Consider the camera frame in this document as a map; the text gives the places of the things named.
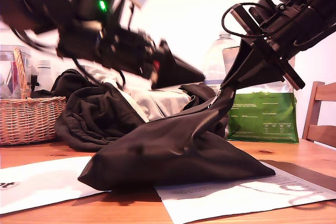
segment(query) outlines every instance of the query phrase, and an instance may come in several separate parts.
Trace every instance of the white paper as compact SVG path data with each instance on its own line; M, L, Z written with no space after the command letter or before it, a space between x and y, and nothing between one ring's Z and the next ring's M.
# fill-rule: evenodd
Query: white paper
M0 190L0 214L101 193L77 180L90 159L72 157L0 169L0 185L5 186Z
M175 224L336 199L334 191L264 164L276 175L232 183L157 187L156 191Z

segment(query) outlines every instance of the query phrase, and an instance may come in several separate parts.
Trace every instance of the black cloth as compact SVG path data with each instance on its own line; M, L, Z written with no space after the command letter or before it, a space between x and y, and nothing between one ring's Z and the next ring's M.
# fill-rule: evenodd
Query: black cloth
M182 85L180 89L186 91L187 95L191 97L191 101L183 110L198 106L216 95L215 91L204 83Z
M97 152L144 124L122 94L106 84L110 90L86 87L74 92L56 120L57 137L76 151Z
M182 85L180 89L186 91L191 97L191 101L183 108L188 110L192 107L203 104L204 102L215 97L215 91L204 83ZM225 128L229 119L228 114L225 115L216 125L208 129L208 131L215 133L218 136L225 137Z
M79 181L97 189L138 188L274 175L247 153L207 131L232 107L227 88L181 113L146 123L97 152Z
M66 101L77 90L96 87L77 70L68 69L57 77L51 90L38 90L30 94L31 98L66 97Z

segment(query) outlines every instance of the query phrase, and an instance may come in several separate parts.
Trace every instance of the chair back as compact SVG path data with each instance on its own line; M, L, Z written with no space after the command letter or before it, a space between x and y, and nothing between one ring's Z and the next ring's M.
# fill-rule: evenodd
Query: chair back
M302 138L336 147L336 126L317 125L322 101L336 102L336 82L328 85L320 81L313 83Z

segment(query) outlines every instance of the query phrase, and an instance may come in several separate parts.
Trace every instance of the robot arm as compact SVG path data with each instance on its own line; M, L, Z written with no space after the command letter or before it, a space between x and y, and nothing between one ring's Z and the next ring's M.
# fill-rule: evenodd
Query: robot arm
M223 28L240 36L241 46L236 61L222 83L237 89L285 77L295 89L302 89L304 81L288 60L307 50L336 31L336 0L271 0L242 3L232 6L223 16ZM249 9L252 17L243 8ZM231 13L246 31L241 35L229 31L224 18Z
M130 0L141 6L144 0ZM114 0L0 0L0 15L25 43L46 52L26 35L57 29L59 57L86 59L152 80L152 88L201 82L197 69L175 57L166 41L157 47L149 35L120 26L125 0L112 9Z

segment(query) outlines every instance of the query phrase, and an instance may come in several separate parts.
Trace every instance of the white wall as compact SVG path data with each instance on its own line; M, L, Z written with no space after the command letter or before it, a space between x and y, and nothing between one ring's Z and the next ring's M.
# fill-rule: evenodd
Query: white wall
M233 4L253 1L256 0L148 0L141 10L136 9L134 12L131 28L145 30L156 42L159 42L160 38L165 38L174 54L201 69L202 57L222 30L221 18L224 11ZM123 26L127 25L128 13L128 8L125 8ZM231 30L243 32L232 17L228 16L226 23ZM52 43L56 42L56 37L57 35L53 34L44 36L43 39ZM13 36L5 42L3 38L3 33L0 33L1 44L18 43ZM302 135L312 81L320 80L327 83L336 81L333 69L335 59L332 53L335 49L333 45L335 38L335 35L330 36L313 49L297 56L296 69L307 84L306 88L297 92L299 136ZM38 59L41 54L34 52L33 57ZM67 61L66 64L59 64L55 68L60 71L64 66L71 66L71 63ZM335 120L335 114L335 111L333 113L327 111L321 120Z

